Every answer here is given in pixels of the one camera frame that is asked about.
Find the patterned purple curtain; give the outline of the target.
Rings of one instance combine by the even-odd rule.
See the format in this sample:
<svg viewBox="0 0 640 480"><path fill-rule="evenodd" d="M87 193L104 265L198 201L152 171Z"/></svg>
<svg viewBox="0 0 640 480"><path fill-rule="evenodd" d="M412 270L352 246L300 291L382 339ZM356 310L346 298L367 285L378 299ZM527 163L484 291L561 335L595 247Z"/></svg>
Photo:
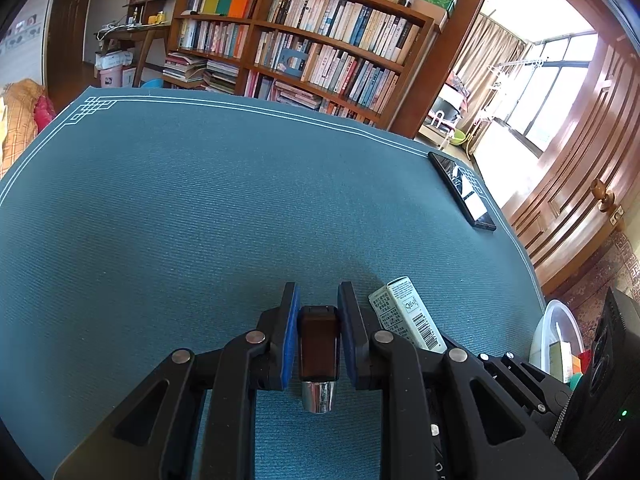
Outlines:
<svg viewBox="0 0 640 480"><path fill-rule="evenodd" d="M585 349L592 346L610 287L639 301L639 259L624 232L611 234L575 273L547 296L547 300L560 300L572 311Z"/></svg>

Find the white barcode medicine box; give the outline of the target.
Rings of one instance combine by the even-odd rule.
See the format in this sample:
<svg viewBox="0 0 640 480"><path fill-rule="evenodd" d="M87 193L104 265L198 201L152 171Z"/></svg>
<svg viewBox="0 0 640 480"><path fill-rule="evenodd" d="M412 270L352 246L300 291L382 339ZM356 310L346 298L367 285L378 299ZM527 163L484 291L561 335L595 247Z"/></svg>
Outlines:
<svg viewBox="0 0 640 480"><path fill-rule="evenodd" d="M407 339L421 350L439 354L447 350L442 334L408 276L387 283L368 299L383 330Z"/></svg>

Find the wooden bookshelf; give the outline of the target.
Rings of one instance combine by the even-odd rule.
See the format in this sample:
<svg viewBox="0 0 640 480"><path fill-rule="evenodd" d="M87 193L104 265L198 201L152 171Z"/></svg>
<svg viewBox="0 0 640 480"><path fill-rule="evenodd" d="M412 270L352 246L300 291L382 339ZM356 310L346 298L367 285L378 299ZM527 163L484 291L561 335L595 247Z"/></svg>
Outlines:
<svg viewBox="0 0 640 480"><path fill-rule="evenodd" d="M168 49L230 66L225 92L387 129L435 28L387 0L177 0Z"/></svg>

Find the black smartphone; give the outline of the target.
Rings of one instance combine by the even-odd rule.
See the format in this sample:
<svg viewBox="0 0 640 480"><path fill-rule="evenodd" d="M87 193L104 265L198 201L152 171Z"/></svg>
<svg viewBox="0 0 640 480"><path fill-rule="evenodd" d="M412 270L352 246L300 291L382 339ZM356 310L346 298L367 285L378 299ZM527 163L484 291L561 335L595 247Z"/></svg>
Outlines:
<svg viewBox="0 0 640 480"><path fill-rule="evenodd" d="M442 154L431 152L427 158L469 224L475 229L495 231L496 226L488 212L484 195L472 180L471 171Z"/></svg>

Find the clear plastic bowl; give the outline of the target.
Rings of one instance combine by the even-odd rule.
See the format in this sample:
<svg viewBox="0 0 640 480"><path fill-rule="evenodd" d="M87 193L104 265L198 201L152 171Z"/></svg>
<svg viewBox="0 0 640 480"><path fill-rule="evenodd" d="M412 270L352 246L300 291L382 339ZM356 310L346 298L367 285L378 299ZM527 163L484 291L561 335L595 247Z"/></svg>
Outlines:
<svg viewBox="0 0 640 480"><path fill-rule="evenodd" d="M585 351L582 333L572 311L561 301L551 300L536 327L528 362L549 374L549 346L559 340L570 343L573 356Z"/></svg>

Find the yellow white medicine box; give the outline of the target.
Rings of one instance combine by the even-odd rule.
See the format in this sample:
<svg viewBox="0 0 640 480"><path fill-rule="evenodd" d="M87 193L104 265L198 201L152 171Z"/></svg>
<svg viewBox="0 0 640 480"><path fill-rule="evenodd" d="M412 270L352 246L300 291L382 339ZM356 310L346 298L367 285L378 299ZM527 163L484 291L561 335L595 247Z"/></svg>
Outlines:
<svg viewBox="0 0 640 480"><path fill-rule="evenodd" d="M568 341L555 341L548 350L549 374L563 384L574 375L572 347Z"/></svg>

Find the wooden door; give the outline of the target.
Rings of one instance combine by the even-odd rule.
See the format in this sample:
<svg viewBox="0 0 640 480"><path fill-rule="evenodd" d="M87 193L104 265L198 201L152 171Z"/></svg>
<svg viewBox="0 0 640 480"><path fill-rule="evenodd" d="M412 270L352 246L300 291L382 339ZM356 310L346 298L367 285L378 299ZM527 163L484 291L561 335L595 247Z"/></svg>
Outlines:
<svg viewBox="0 0 640 480"><path fill-rule="evenodd" d="M550 294L623 223L639 189L639 60L599 41L576 101L503 212Z"/></svg>

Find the brown silver lipstick tube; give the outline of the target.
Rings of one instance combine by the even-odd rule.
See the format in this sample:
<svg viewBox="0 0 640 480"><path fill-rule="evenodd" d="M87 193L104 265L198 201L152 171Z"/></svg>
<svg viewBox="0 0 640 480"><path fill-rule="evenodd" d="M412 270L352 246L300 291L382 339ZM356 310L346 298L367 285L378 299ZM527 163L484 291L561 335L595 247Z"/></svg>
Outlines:
<svg viewBox="0 0 640 480"><path fill-rule="evenodd" d="M297 318L298 378L309 413L332 411L340 378L341 320L333 306L302 307Z"/></svg>

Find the small wooden shelf desk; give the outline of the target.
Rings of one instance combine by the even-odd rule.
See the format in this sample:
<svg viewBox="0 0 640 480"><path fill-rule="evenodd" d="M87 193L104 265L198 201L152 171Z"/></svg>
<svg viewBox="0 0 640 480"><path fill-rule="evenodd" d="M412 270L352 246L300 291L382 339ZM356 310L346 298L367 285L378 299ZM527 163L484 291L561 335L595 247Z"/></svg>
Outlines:
<svg viewBox="0 0 640 480"><path fill-rule="evenodd" d="M98 43L96 54L101 56L116 51L132 53L130 66L134 68L131 85L142 84L142 75L148 62L149 52L156 40L167 50L170 29L169 7L176 0L91 0L93 11L105 11L114 3L117 13L114 18L104 18L101 27L94 32Z"/></svg>

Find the green orange toy block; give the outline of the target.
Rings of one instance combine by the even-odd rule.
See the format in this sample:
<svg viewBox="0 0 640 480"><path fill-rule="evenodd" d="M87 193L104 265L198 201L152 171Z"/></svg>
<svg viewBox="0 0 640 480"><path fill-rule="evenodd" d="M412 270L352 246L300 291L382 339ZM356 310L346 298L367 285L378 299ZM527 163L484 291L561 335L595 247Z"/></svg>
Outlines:
<svg viewBox="0 0 640 480"><path fill-rule="evenodd" d="M568 382L572 390L577 387L579 379L582 378L591 362L591 358L592 351L590 349L579 353L578 356L572 356L572 376L570 376L570 381Z"/></svg>

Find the teal table mat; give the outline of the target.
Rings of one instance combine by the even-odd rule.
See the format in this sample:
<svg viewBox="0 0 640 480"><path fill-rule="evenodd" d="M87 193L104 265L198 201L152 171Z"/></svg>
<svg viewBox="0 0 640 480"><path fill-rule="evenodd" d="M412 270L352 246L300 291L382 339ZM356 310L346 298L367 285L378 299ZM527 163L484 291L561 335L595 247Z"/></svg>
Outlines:
<svg viewBox="0 0 640 480"><path fill-rule="evenodd" d="M44 478L172 350L275 307L410 278L473 353L527 356L544 297L488 205L472 228L425 144L237 96L90 89L1 181L1 418Z"/></svg>

